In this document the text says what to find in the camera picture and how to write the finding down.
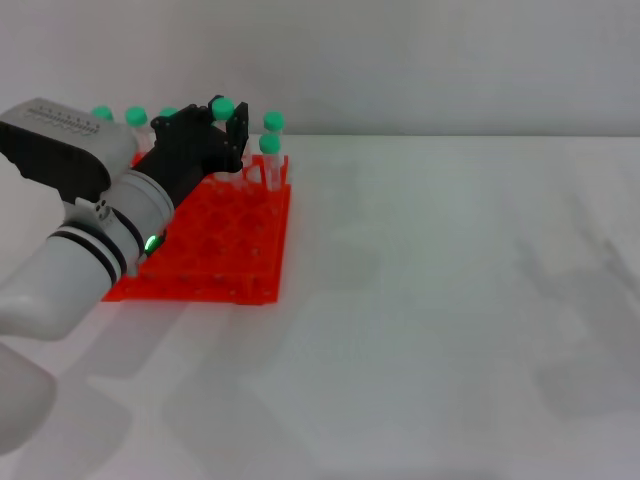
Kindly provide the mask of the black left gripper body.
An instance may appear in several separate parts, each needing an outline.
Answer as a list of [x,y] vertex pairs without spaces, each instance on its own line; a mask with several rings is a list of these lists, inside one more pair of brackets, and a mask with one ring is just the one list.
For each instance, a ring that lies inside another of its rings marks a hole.
[[177,208],[209,175],[231,171],[231,146],[207,106],[189,105],[152,121],[154,147],[133,169],[154,180]]

